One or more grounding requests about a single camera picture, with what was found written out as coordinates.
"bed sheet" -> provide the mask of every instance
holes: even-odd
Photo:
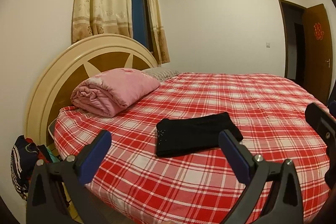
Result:
[[[182,73],[114,118],[75,107],[60,111],[55,144],[60,155],[78,154],[100,130],[112,146],[86,185],[112,208],[138,223],[220,223],[233,207],[240,184],[220,149],[170,159],[155,156],[156,124],[163,118],[194,118],[228,112],[252,154],[282,162],[291,158],[302,190],[304,216],[314,216],[328,197],[325,144],[305,121],[317,99],[274,75]],[[271,183],[248,223],[257,219]]]

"pink blanket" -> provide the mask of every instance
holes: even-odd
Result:
[[[118,68],[81,82],[72,92],[71,102],[91,113],[114,117],[159,86],[157,79],[139,70]]]

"bed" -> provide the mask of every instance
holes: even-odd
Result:
[[[294,82],[274,75],[182,73],[114,118],[71,106],[70,94],[84,79],[116,67],[145,69],[156,61],[142,45],[120,35],[84,39],[59,56],[31,96],[26,134],[38,144],[54,139],[64,159],[78,154],[102,129],[112,147],[87,188],[111,208],[138,223],[220,223],[244,189],[220,149],[169,159],[155,157],[156,124],[163,118],[193,118],[228,112],[243,144],[266,160],[291,158],[300,180],[305,220],[328,198],[325,144],[305,122],[317,99]],[[270,189],[267,183],[249,218],[254,221]]]

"window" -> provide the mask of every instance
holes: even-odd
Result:
[[[147,0],[132,0],[133,38],[153,51]]]

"curved headboard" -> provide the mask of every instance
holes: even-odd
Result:
[[[124,67],[143,70],[157,67],[157,62],[143,45],[119,34],[99,34],[73,44],[39,77],[27,107],[25,135],[37,145],[51,144],[48,125],[61,108],[72,105],[74,88],[100,72]]]

